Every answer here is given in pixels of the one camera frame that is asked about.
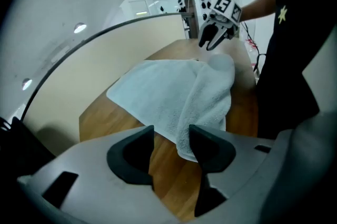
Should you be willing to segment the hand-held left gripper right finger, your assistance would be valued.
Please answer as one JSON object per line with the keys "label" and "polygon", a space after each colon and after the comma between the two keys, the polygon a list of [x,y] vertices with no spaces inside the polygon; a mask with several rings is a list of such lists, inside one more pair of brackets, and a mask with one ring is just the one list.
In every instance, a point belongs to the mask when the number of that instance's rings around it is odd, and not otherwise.
{"label": "hand-held left gripper right finger", "polygon": [[234,160],[236,149],[225,140],[225,131],[201,125],[189,126],[189,144],[203,173],[224,171]]}

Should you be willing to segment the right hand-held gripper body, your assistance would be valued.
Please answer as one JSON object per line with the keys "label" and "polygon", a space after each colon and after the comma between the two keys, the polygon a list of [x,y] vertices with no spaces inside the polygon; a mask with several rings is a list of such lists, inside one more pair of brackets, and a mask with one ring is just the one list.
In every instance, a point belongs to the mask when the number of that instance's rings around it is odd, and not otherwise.
{"label": "right hand-held gripper body", "polygon": [[206,23],[216,23],[216,26],[227,28],[227,38],[231,39],[239,29],[241,7],[235,0],[215,0]]}

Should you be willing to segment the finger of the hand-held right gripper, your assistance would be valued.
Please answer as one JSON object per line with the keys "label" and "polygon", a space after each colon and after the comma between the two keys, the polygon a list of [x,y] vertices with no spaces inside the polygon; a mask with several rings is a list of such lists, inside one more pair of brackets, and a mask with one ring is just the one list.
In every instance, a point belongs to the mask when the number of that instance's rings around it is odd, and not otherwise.
{"label": "finger of the hand-held right gripper", "polygon": [[204,23],[199,31],[199,47],[203,47],[206,42],[211,42],[218,30],[216,23]]}
{"label": "finger of the hand-held right gripper", "polygon": [[227,28],[224,26],[209,26],[207,29],[206,50],[215,49],[225,38],[227,38]]}

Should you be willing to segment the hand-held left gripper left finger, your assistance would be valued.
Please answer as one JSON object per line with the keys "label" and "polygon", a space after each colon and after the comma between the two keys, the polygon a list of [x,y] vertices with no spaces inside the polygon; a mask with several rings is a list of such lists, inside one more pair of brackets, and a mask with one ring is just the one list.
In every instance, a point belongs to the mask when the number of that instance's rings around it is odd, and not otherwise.
{"label": "hand-held left gripper left finger", "polygon": [[122,140],[109,148],[106,161],[110,170],[124,182],[152,185],[153,179],[148,171],[153,150],[154,127],[144,126],[123,134]]}

